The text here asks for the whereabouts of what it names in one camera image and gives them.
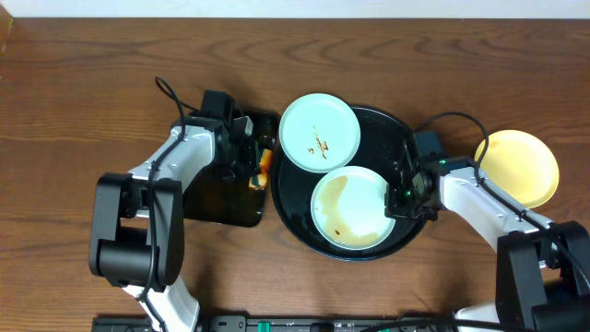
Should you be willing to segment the green and yellow sponge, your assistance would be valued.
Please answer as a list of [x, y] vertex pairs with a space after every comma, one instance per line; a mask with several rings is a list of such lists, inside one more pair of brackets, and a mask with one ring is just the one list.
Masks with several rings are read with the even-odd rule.
[[269, 178], [269, 168], [272, 160], [272, 151], [264, 149], [259, 161], [259, 170], [250, 178], [249, 187], [253, 190], [262, 190], [266, 188]]

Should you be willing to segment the pale green plate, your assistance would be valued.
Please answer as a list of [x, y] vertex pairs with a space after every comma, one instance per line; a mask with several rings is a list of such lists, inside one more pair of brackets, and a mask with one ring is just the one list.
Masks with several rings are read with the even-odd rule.
[[313, 224], [339, 249], [372, 249], [383, 243], [395, 226], [395, 219], [385, 215], [386, 189], [387, 181], [368, 168], [333, 170], [313, 189]]

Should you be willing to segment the yellow plate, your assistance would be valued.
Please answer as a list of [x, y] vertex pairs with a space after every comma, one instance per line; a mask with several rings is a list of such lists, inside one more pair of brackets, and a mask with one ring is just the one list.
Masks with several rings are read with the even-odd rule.
[[547, 203], [559, 185], [559, 165], [552, 151], [524, 131], [501, 130], [491, 134], [481, 168], [527, 208]]

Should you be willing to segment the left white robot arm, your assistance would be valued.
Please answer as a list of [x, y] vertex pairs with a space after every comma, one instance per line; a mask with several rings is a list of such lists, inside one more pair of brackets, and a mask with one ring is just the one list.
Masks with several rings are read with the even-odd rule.
[[111, 323], [115, 331], [195, 331], [198, 300], [180, 275], [184, 222], [251, 228], [264, 212], [275, 116], [248, 112], [232, 120], [188, 116], [169, 138], [126, 173], [97, 182], [88, 265], [135, 298], [148, 315]]

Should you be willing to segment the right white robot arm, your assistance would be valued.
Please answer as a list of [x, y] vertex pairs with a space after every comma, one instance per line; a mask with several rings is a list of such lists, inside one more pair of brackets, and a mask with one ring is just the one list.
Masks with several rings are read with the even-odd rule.
[[503, 192], [466, 158], [418, 164], [389, 184], [385, 214], [435, 220], [442, 209], [464, 219], [497, 255], [493, 302], [459, 310], [458, 331], [586, 331], [589, 328], [589, 232], [555, 223]]

